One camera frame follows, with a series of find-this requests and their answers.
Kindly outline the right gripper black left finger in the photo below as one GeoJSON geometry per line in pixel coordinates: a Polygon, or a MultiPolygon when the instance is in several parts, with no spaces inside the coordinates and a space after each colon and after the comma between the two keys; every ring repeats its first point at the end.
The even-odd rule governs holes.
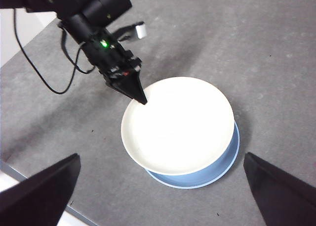
{"type": "Polygon", "coordinates": [[[80,156],[72,154],[0,193],[2,226],[56,226],[74,192],[80,156]]]}

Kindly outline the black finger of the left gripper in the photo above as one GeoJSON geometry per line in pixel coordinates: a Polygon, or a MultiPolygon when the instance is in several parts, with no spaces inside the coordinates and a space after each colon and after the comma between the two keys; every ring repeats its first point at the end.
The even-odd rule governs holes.
{"type": "Polygon", "coordinates": [[[108,86],[145,105],[147,98],[142,88],[139,72],[126,71],[108,78],[108,86]]]}

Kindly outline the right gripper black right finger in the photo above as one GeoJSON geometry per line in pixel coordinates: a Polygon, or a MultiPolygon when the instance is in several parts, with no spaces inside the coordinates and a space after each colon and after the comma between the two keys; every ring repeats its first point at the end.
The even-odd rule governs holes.
{"type": "Polygon", "coordinates": [[[316,188],[248,152],[244,171],[254,200],[268,226],[314,226],[316,188]]]}

